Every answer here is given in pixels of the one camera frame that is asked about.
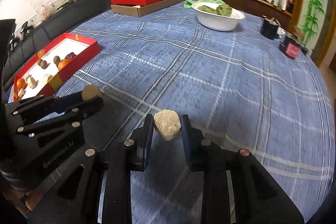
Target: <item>bamboo painting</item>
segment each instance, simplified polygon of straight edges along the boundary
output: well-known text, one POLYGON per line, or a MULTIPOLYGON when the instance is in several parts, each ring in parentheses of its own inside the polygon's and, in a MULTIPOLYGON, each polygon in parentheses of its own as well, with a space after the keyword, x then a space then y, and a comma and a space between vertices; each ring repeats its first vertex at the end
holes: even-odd
POLYGON ((302 25, 302 30, 304 32, 304 37, 301 39, 301 42, 306 45, 309 40, 317 35, 319 29, 319 20, 317 18, 318 13, 323 13, 323 0, 309 0, 308 11, 307 14, 304 15, 306 18, 305 24, 302 25))

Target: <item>rock piece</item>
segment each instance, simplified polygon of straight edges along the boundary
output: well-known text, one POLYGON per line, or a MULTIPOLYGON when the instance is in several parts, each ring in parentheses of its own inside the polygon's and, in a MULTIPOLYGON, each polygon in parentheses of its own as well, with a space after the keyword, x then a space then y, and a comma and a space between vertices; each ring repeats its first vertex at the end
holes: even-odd
POLYGON ((34 89, 37 86, 37 83, 36 83, 35 79, 32 78, 32 77, 29 77, 27 79, 27 84, 31 89, 34 89))
POLYGON ((100 88, 94 84, 86 85, 82 91, 82 98, 84 101, 90 100, 96 95, 101 97, 101 91, 100 88))
POLYGON ((175 111, 164 109, 154 115, 155 130, 166 140, 172 140, 181 129, 181 122, 175 111))
POLYGON ((22 78, 27 82, 27 79, 31 77, 29 73, 26 73, 22 78))
POLYGON ((47 66, 48 66, 48 63, 47 63, 47 61, 45 61, 45 60, 42 60, 42 62, 41 62, 41 64, 40 64, 40 66, 41 66, 41 68, 42 68, 42 69, 46 69, 46 68, 47 68, 47 66))
POLYGON ((20 89, 20 91, 17 93, 17 96, 19 97, 19 99, 21 100, 23 95, 25 95, 25 90, 24 89, 20 89))
POLYGON ((52 75, 49 75, 49 74, 44 75, 42 78, 42 84, 45 85, 46 83, 50 81, 51 78, 53 78, 52 75))

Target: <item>cardboard box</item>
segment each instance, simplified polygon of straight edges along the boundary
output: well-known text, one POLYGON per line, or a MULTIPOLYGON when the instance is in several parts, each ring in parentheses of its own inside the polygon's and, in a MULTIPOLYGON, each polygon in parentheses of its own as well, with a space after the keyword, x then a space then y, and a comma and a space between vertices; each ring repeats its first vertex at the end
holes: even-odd
POLYGON ((114 13, 128 15, 132 17, 142 17, 148 15, 152 12, 158 11, 160 9, 172 6, 176 3, 179 3, 184 0, 162 0, 147 6, 143 6, 141 8, 129 6, 129 5, 119 5, 113 4, 111 5, 111 9, 114 13))

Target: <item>metal screw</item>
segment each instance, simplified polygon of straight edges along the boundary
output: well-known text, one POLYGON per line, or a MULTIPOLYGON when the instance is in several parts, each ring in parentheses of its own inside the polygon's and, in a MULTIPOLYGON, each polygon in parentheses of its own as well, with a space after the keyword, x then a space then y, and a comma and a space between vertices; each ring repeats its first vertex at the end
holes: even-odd
POLYGON ((204 139, 204 140, 201 140, 201 144, 204 145, 204 146, 209 146, 209 145, 211 145, 211 141, 209 141, 207 139, 204 139))
POLYGON ((80 127, 81 126, 81 124, 80 124, 80 122, 73 122, 72 123, 72 127, 80 127))
POLYGON ((85 151, 85 155, 87 155, 88 157, 91 157, 95 154, 95 152, 96 151, 94 149, 90 148, 90 149, 85 151))
POLYGON ((126 145, 126 146, 134 145, 134 140, 132 140, 132 139, 127 139, 127 140, 124 141, 124 145, 126 145))
POLYGON ((240 150, 240 154, 242 156, 248 156, 250 154, 250 151, 244 148, 240 150))

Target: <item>blue plaid tablecloth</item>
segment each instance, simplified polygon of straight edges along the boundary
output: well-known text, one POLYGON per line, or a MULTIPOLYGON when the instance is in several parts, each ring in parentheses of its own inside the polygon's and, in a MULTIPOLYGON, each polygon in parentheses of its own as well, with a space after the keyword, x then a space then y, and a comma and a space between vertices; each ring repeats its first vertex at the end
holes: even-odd
MULTIPOLYGON (((261 19, 245 16, 234 31, 218 32, 183 3, 141 18, 102 13, 73 31, 98 40, 101 52, 57 95, 101 88, 103 110, 84 121, 97 150, 129 137, 147 113, 188 114, 221 147, 248 148, 307 221, 334 173, 327 88, 308 56, 287 58, 280 40, 260 34, 261 19)), ((133 223, 199 223, 202 184, 202 173, 189 172, 180 135, 166 142, 155 132, 147 170, 131 176, 133 223)))

